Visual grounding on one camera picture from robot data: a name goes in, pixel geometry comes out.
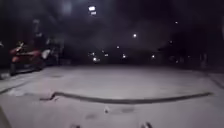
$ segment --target street light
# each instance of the street light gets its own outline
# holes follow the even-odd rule
[[[155,59],[156,58],[156,56],[155,55],[152,55],[152,59]]]
[[[133,38],[137,38],[137,34],[133,34]]]
[[[125,54],[123,54],[123,59],[127,58],[127,56]]]

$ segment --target road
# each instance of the road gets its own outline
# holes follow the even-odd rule
[[[224,90],[197,71],[57,67],[0,81],[0,91],[12,128],[224,127]]]

